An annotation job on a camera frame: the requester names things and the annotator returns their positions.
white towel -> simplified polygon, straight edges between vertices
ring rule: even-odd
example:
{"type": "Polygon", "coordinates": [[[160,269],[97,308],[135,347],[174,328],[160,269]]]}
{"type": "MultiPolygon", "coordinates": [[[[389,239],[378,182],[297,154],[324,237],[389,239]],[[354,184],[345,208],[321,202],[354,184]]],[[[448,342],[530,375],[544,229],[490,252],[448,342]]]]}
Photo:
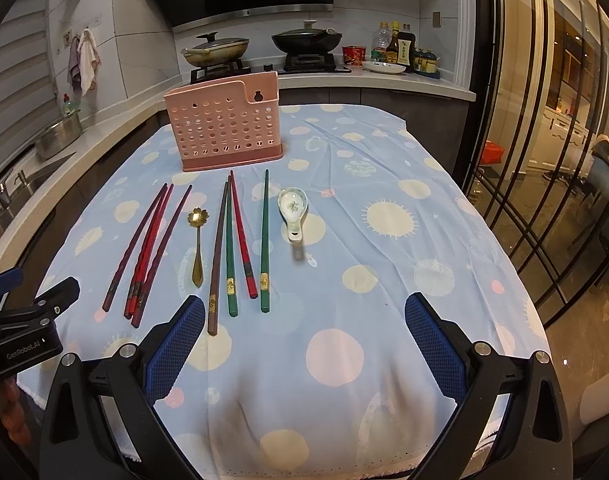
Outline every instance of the white towel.
{"type": "Polygon", "coordinates": [[[82,86],[82,95],[85,95],[89,90],[95,88],[96,72],[102,63],[96,40],[88,28],[82,31],[78,52],[80,53],[80,85],[82,86]]]}

white cylinder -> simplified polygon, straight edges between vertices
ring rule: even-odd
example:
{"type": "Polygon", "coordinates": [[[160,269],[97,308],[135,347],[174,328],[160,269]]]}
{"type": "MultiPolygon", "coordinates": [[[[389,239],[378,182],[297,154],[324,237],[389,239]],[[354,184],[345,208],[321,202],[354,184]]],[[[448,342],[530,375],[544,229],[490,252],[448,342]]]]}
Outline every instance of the white cylinder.
{"type": "Polygon", "coordinates": [[[580,400],[580,420],[587,426],[609,414],[609,373],[587,386],[580,400]]]}

polka dot tablecloth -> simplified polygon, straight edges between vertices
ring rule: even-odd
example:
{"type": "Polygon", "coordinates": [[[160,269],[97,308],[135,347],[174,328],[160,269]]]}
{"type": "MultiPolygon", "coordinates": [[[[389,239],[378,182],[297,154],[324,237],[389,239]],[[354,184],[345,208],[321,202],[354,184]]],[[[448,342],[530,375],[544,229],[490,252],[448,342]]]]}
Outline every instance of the polka dot tablecloth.
{"type": "MultiPolygon", "coordinates": [[[[529,357],[548,351],[542,324],[513,266],[449,175],[376,108],[281,107],[281,160],[235,169],[255,276],[260,274],[264,170],[270,170],[271,311],[249,300],[236,242],[240,315],[220,285],[218,335],[198,339],[171,393],[155,404],[169,433],[207,479],[365,478],[415,467],[447,423],[444,398],[403,320],[422,291],[472,340],[529,357]],[[288,242],[276,204],[285,187],[308,195],[304,250],[288,242]]],[[[57,321],[66,351],[112,355],[166,322],[189,294],[206,300],[227,170],[182,173],[170,126],[145,142],[91,201],[41,290],[68,276],[80,299],[57,321]],[[160,237],[182,193],[184,214],[162,259],[142,326],[122,312],[137,251],[108,314],[100,309],[129,240],[164,182],[176,186],[160,237]],[[191,280],[194,207],[207,279],[191,280]]],[[[18,383],[44,406],[57,358],[18,383]]],[[[497,431],[500,399],[484,437],[497,431]]],[[[107,412],[123,452],[136,456],[115,405],[107,412]]]]}

metal pot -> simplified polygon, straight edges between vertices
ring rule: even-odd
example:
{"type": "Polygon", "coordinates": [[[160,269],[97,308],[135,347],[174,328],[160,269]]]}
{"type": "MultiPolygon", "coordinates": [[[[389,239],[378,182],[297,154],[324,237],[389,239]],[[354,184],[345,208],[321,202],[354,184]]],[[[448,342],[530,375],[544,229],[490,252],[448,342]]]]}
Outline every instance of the metal pot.
{"type": "Polygon", "coordinates": [[[63,119],[47,126],[36,140],[36,152],[40,160],[47,160],[60,153],[82,134],[82,125],[75,110],[63,119]]]}
{"type": "Polygon", "coordinates": [[[235,61],[247,51],[249,40],[244,38],[216,40],[216,34],[217,32],[210,32],[197,36],[197,38],[204,38],[206,43],[201,43],[193,48],[183,48],[180,53],[189,64],[198,68],[207,68],[235,61]]]}
{"type": "Polygon", "coordinates": [[[313,28],[315,22],[305,20],[304,28],[287,30],[271,36],[271,39],[287,54],[326,54],[339,45],[342,34],[333,28],[313,28]]]}

gold spoon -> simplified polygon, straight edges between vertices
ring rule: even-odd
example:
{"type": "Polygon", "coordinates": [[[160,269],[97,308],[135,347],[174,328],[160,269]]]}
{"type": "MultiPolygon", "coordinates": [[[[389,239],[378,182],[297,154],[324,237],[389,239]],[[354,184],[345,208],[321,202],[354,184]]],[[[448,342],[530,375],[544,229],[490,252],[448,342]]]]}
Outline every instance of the gold spoon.
{"type": "Polygon", "coordinates": [[[209,213],[206,209],[200,209],[196,207],[193,209],[193,213],[188,214],[188,223],[191,227],[195,227],[198,230],[198,243],[196,245],[196,260],[193,264],[193,283],[195,286],[202,286],[204,281],[204,272],[202,271],[202,255],[200,252],[200,227],[206,224],[206,220],[209,218],[209,213]]]}

